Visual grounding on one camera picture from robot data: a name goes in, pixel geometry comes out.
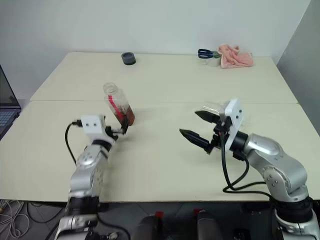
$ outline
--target white cable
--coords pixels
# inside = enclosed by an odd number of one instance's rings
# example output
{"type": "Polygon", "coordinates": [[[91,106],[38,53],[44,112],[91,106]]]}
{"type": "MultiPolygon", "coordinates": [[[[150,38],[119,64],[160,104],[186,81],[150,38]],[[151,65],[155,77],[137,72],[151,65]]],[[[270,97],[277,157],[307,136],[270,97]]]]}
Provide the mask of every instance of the white cable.
{"type": "Polygon", "coordinates": [[[4,238],[4,240],[7,240],[9,236],[11,236],[14,239],[18,239],[21,238],[22,236],[24,236],[30,227],[30,220],[29,217],[24,214],[24,213],[20,213],[22,208],[24,207],[24,202],[23,201],[18,201],[18,200],[0,200],[0,208],[5,208],[8,207],[10,210],[9,214],[0,214],[0,217],[6,217],[7,219],[0,221],[0,226],[1,225],[5,225],[5,227],[3,227],[2,229],[0,229],[0,235],[3,234],[3,232],[5,230],[7,230],[7,235],[4,238]],[[17,208],[16,211],[13,211],[12,208],[12,204],[17,203],[17,208]],[[24,231],[19,230],[18,228],[16,228],[16,219],[18,217],[24,217],[27,220],[27,227],[24,231]]]}

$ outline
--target pink cloth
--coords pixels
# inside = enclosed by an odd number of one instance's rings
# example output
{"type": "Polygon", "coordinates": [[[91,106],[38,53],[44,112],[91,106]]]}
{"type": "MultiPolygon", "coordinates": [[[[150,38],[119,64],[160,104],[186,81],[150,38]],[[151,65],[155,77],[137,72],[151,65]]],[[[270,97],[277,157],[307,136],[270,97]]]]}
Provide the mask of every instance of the pink cloth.
{"type": "Polygon", "coordinates": [[[231,47],[228,44],[222,44],[218,48],[218,53],[222,55],[222,69],[251,67],[254,64],[249,52],[239,54],[238,46],[231,47]]]}

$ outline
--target white table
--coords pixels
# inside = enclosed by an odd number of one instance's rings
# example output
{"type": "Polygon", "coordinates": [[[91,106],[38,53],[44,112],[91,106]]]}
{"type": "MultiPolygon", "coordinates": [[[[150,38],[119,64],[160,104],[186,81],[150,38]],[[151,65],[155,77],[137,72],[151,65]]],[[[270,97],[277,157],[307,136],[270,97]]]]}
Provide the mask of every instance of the white table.
{"type": "Polygon", "coordinates": [[[254,67],[221,69],[196,55],[136,54],[124,65],[120,53],[71,52],[31,98],[32,101],[103,100],[103,85],[123,88],[133,105],[224,102],[297,103],[271,57],[254,67]]]}
{"type": "MultiPolygon", "coordinates": [[[[298,104],[244,103],[242,131],[272,137],[308,172],[310,196],[320,199],[320,138],[298,104]]],[[[213,125],[194,114],[201,103],[132,105],[136,119],[110,157],[101,201],[258,201],[257,194],[227,194],[220,151],[207,155],[184,139],[179,128],[210,139],[213,125]]],[[[119,126],[104,101],[32,101],[0,142],[0,199],[67,201],[75,169],[65,146],[68,123],[84,114],[105,114],[119,126]]],[[[81,128],[71,128],[70,147],[78,156],[89,144],[81,128]]],[[[231,179],[244,163],[227,155],[231,179]]],[[[253,168],[243,183],[260,181],[253,168]]],[[[256,190],[265,190],[257,186],[256,190]]]]}

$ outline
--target plastic bottle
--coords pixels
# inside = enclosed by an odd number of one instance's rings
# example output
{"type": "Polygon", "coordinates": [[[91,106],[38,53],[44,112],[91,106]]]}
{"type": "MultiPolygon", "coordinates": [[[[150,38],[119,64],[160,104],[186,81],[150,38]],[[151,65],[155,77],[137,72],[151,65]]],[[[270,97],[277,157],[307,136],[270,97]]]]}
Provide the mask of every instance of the plastic bottle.
{"type": "Polygon", "coordinates": [[[122,123],[124,117],[128,118],[129,126],[131,126],[135,121],[135,115],[128,103],[128,100],[122,91],[112,82],[107,82],[103,85],[103,90],[105,93],[105,101],[109,105],[111,111],[115,115],[116,119],[122,123]]]}

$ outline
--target black cable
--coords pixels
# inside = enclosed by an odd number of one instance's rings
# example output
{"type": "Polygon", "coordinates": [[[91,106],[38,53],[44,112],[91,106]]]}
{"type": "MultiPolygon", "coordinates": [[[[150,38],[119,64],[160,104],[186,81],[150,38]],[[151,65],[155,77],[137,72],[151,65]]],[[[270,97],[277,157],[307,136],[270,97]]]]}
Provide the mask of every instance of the black cable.
{"type": "Polygon", "coordinates": [[[119,225],[115,225],[115,224],[111,224],[111,223],[105,222],[105,221],[103,221],[103,220],[101,219],[101,217],[99,216],[99,214],[97,214],[97,219],[98,219],[98,221],[99,221],[100,223],[102,223],[102,224],[105,225],[106,227],[114,228],[114,229],[119,229],[119,230],[123,231],[123,232],[126,234],[128,240],[131,240],[129,231],[128,231],[127,229],[125,229],[123,226],[119,226],[119,225]]]}
{"type": "Polygon", "coordinates": [[[70,129],[70,127],[71,127],[72,125],[74,125],[73,122],[70,123],[70,124],[66,127],[66,130],[65,130],[65,133],[64,133],[64,140],[65,140],[66,147],[68,148],[69,153],[70,153],[70,155],[71,155],[71,157],[72,157],[72,160],[73,160],[74,164],[76,164],[75,156],[73,155],[73,153],[72,153],[72,151],[71,151],[71,149],[70,149],[69,143],[68,143],[68,132],[69,132],[69,129],[70,129]]]}
{"type": "Polygon", "coordinates": [[[220,132],[219,135],[220,135],[220,145],[221,145],[222,170],[223,170],[225,181],[227,183],[227,186],[222,191],[228,194],[262,194],[271,198],[271,195],[264,191],[239,191],[254,185],[266,184],[264,181],[256,181],[240,187],[234,187],[235,184],[239,183],[247,175],[249,171],[249,162],[247,159],[245,159],[246,167],[245,167],[244,173],[237,180],[231,183],[228,175],[227,162],[226,162],[225,134],[223,132],[220,132]]]}
{"type": "Polygon", "coordinates": [[[61,213],[61,211],[63,210],[63,209],[61,208],[53,217],[49,218],[48,220],[39,221],[39,220],[35,219],[35,218],[30,214],[29,204],[30,204],[30,202],[28,202],[28,203],[26,204],[26,213],[28,214],[29,218],[30,218],[32,221],[34,221],[35,223],[38,223],[38,224],[46,224],[46,223],[52,221],[52,220],[55,219],[55,218],[59,215],[59,213],[61,213]]]}
{"type": "Polygon", "coordinates": [[[54,233],[54,231],[56,230],[56,228],[59,226],[59,222],[60,222],[60,221],[58,221],[58,222],[54,225],[54,227],[50,230],[50,232],[48,233],[48,235],[45,237],[44,240],[49,240],[49,239],[50,239],[51,235],[54,233]]]}

